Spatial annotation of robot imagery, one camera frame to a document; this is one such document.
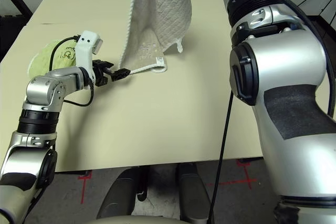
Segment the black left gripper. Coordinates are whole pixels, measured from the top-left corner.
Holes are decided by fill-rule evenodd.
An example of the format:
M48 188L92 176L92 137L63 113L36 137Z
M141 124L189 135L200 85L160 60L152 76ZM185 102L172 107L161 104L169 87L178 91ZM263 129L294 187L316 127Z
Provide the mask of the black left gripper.
M112 68L114 64L108 61L102 60L93 60L92 67L95 75L95 85L100 87L104 86L108 83L108 78L104 75L107 74L111 77L111 81L115 82L121 79L126 78L130 74L129 69L119 69L115 72L112 72L110 68Z

